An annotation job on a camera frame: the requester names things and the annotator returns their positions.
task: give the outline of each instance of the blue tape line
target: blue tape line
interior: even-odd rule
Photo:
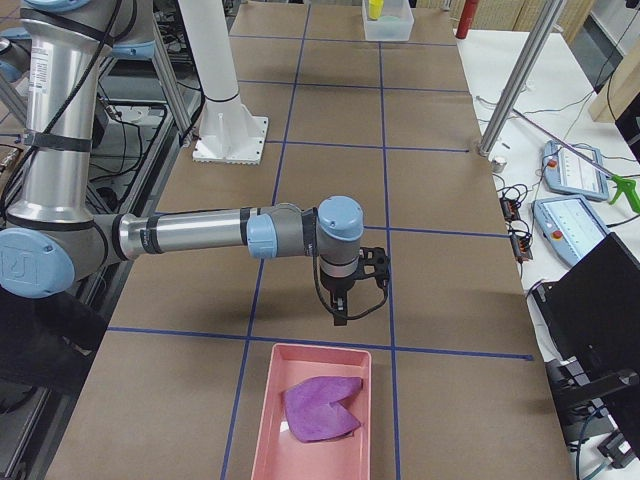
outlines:
[[[229,34],[229,38],[257,38],[262,40],[304,40],[302,37],[283,37],[280,35],[238,35],[238,34]]]
[[[231,409],[231,420],[229,421],[229,431],[227,432],[227,445],[224,449],[224,457],[222,459],[222,469],[220,470],[220,480],[224,480],[227,476],[227,468],[229,466],[229,457],[231,455],[231,445],[233,443],[233,433],[236,426],[236,416],[238,415],[238,405],[240,404],[240,393],[242,392],[242,382],[244,380],[244,370],[247,366],[248,356],[249,356],[249,340],[244,342],[244,350],[242,352],[242,363],[240,363],[240,373],[238,374],[238,384],[236,385],[236,394],[233,400],[233,408]]]
[[[391,213],[389,200],[389,176],[387,163],[387,132],[384,114],[384,66],[382,61],[382,44],[378,42],[378,61],[380,68],[380,119],[382,123],[382,161],[384,165],[384,209],[385,227],[387,237],[387,254],[391,257]],[[389,283],[389,338],[391,339],[391,390],[393,395],[393,438],[394,457],[396,464],[396,480],[402,479],[401,456],[400,456],[400,414],[398,400],[398,368],[396,361],[396,327],[394,317],[393,302],[393,280]]]
[[[240,83],[264,83],[266,85],[294,85],[294,82],[285,82],[281,80],[238,80]],[[298,82],[299,86],[304,87],[334,87],[334,88],[369,88],[378,90],[380,87],[373,85],[344,85],[339,83],[306,83]],[[407,91],[407,92],[436,92],[436,93],[469,93],[468,90],[457,90],[449,88],[420,88],[420,87],[383,87],[385,90]]]
[[[317,345],[321,347],[340,347],[340,348],[360,348],[362,350],[383,350],[390,352],[391,347],[389,345],[375,345],[368,343],[351,343],[351,342],[330,342],[327,340],[304,340],[298,338],[279,338],[279,337],[264,337],[254,336],[251,337],[254,342],[268,342],[268,343],[287,343],[293,345]]]
[[[349,144],[349,143],[304,142],[304,141],[293,141],[293,140],[285,140],[284,143],[288,145],[309,145],[312,147],[372,148],[375,150],[382,150],[382,146],[356,145],[356,144]]]
[[[365,227],[371,230],[380,230],[380,227]],[[430,230],[421,228],[403,228],[403,227],[389,227],[392,232],[407,232],[407,233],[428,233],[437,235],[462,235],[466,237],[489,237],[489,238],[509,238],[506,233],[484,233],[484,232],[458,232],[455,230]]]
[[[399,90],[405,92],[469,93],[469,90],[457,90],[449,88],[384,87],[384,89]]]
[[[416,152],[453,152],[453,153],[469,153],[468,148],[429,148],[429,147],[387,147],[387,150],[409,150]]]
[[[17,7],[12,12],[9,12],[9,15],[7,15],[6,17],[0,17],[0,18],[2,18],[2,20],[0,20],[0,23],[4,22],[5,20],[17,20],[17,18],[14,17],[14,14],[19,10],[20,10],[20,7]]]
[[[256,39],[274,39],[274,40],[306,40],[308,42],[338,42],[338,43],[373,43],[368,40],[346,40],[340,38],[306,38],[306,37],[283,37],[277,35],[229,35],[231,38],[256,38]],[[385,42],[391,45],[422,45],[427,47],[457,47],[455,43],[436,43],[436,42]]]
[[[363,88],[369,90],[380,90],[380,87],[375,85],[341,85],[333,83],[298,83],[301,87],[322,87],[322,88]]]
[[[138,327],[109,327],[110,332],[123,332],[123,333],[143,333],[149,335],[169,335],[174,337],[203,337],[203,338],[215,338],[218,340],[246,340],[244,335],[230,335],[225,333],[209,333],[209,332],[193,332],[189,330],[167,330],[167,329],[155,329],[155,328],[138,328]]]
[[[234,340],[234,341],[251,341],[251,342],[266,342],[266,343],[288,343],[299,345],[318,345],[323,347],[338,347],[338,348],[360,348],[363,350],[382,350],[391,352],[393,350],[398,352],[408,353],[422,353],[430,355],[449,355],[455,357],[483,357],[483,358],[504,358],[514,360],[527,360],[533,361],[533,355],[521,354],[521,353],[504,353],[504,352],[481,352],[473,350],[448,350],[439,348],[423,348],[423,347],[403,347],[390,345],[381,345],[375,343],[352,343],[352,342],[332,342],[327,340],[305,340],[301,338],[284,338],[284,337],[265,337],[259,335],[230,335],[225,333],[207,333],[207,332],[193,332],[188,330],[166,330],[166,329],[154,329],[154,328],[138,328],[138,327],[109,327],[110,332],[120,333],[138,333],[141,335],[166,335],[170,337],[195,337],[195,338],[211,338],[216,340]]]
[[[238,83],[264,83],[267,85],[287,85],[293,86],[293,82],[284,82],[279,80],[238,80]]]
[[[291,101],[289,102],[289,112],[287,113],[287,123],[284,127],[284,137],[282,139],[282,150],[280,151],[280,161],[278,162],[278,170],[276,172],[276,185],[273,189],[273,196],[271,197],[271,204],[275,205],[278,198],[278,190],[280,188],[280,178],[282,175],[282,167],[284,165],[284,154],[287,149],[287,138],[289,137],[289,127],[291,126],[291,116],[293,115],[293,103],[296,98],[296,90],[298,86],[298,78],[300,77],[300,66],[302,65],[302,54],[304,51],[304,36],[307,34],[307,28],[309,27],[309,18],[311,17],[311,6],[307,8],[307,18],[304,23],[304,32],[302,34],[302,41],[300,42],[300,52],[298,53],[298,64],[296,65],[296,75],[293,79],[293,89],[291,90]]]
[[[307,7],[307,17],[304,24],[304,34],[307,32],[307,26],[309,25],[309,17],[311,15],[311,7]],[[289,126],[291,124],[291,113],[293,110],[293,102],[296,95],[296,82],[298,81],[298,76],[300,73],[300,64],[302,63],[302,51],[304,49],[304,39],[300,42],[300,53],[298,54],[298,64],[296,66],[296,76],[294,79],[294,85],[291,91],[291,101],[289,103],[289,112],[287,114],[287,123],[284,130],[284,139],[283,139],[283,147],[280,152],[280,161],[278,163],[278,171],[276,173],[275,185],[273,187],[273,196],[271,199],[271,203],[275,204],[276,198],[278,196],[278,189],[280,186],[280,177],[282,174],[282,164],[284,161],[284,153],[286,150],[286,140],[287,135],[289,134]],[[262,274],[264,271],[264,260],[260,261],[260,267],[258,268],[258,277],[256,279],[256,288],[254,290],[253,302],[251,304],[251,314],[249,316],[249,325],[247,326],[247,340],[244,344],[244,350],[242,353],[242,363],[240,365],[240,372],[238,374],[238,383],[236,386],[236,395],[233,401],[233,409],[231,411],[231,421],[229,422],[229,433],[227,434],[227,445],[225,447],[224,459],[222,462],[222,469],[220,471],[220,480],[225,480],[227,476],[227,468],[229,465],[229,457],[231,455],[231,446],[233,444],[233,435],[235,432],[236,426],[236,418],[238,414],[238,406],[240,404],[240,395],[242,392],[242,384],[244,382],[244,372],[247,365],[247,358],[249,356],[249,346],[251,344],[251,335],[253,333],[253,324],[255,321],[256,311],[258,308],[258,299],[260,297],[260,286],[262,284]]]
[[[258,298],[260,297],[260,285],[262,283],[262,272],[264,271],[264,260],[260,260],[258,267],[258,275],[256,277],[256,288],[253,292],[253,301],[251,303],[251,313],[249,314],[249,325],[247,325],[247,336],[242,351],[242,362],[240,363],[240,372],[238,372],[238,383],[236,385],[236,394],[233,399],[233,408],[231,409],[231,419],[229,421],[229,431],[227,433],[227,444],[224,449],[224,457],[222,460],[222,469],[220,470],[220,480],[224,480],[227,476],[229,468],[229,458],[231,456],[231,446],[233,445],[233,434],[236,428],[236,418],[238,416],[238,408],[240,406],[240,395],[242,393],[242,385],[244,383],[244,372],[249,357],[249,346],[251,344],[251,334],[253,332],[253,323],[256,318],[258,308]]]
[[[309,145],[311,147],[340,147],[340,148],[371,148],[374,150],[399,150],[399,151],[417,151],[417,152],[449,152],[449,153],[469,153],[469,149],[461,148],[427,148],[427,147],[382,147],[377,145],[358,145],[352,143],[324,143],[324,142],[306,142],[302,140],[267,140],[265,143],[283,143],[287,145]]]
[[[409,353],[433,353],[436,355],[455,355],[458,357],[485,357],[485,358],[505,358],[511,360],[526,360],[533,362],[533,355],[523,355],[520,353],[499,353],[499,352],[476,352],[473,350],[441,350],[438,348],[420,347],[396,347],[398,352]]]

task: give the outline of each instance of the white label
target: white label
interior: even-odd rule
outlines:
[[[49,51],[39,47],[31,49],[29,91],[43,94],[49,93],[50,75]]]

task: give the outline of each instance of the purple cloth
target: purple cloth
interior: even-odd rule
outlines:
[[[314,377],[284,392],[289,428],[301,442],[341,437],[360,426],[340,402],[362,390],[360,377]]]

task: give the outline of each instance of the metal base plate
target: metal base plate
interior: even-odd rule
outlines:
[[[228,155],[219,155],[220,142],[216,135],[200,137],[193,151],[193,159],[196,162],[239,163],[243,165],[258,165],[262,159],[269,128],[267,117],[253,117],[255,122],[261,125],[260,136],[248,137],[243,145],[236,146]]]

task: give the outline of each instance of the green handle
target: green handle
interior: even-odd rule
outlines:
[[[611,180],[618,187],[618,191],[613,197],[613,200],[611,200],[610,202],[611,205],[616,203],[616,201],[624,193],[625,197],[627,197],[629,205],[631,205],[631,210],[636,213],[640,213],[640,198],[638,197],[638,193],[636,192],[636,181],[631,178],[622,178],[619,175],[613,175],[611,177]]]

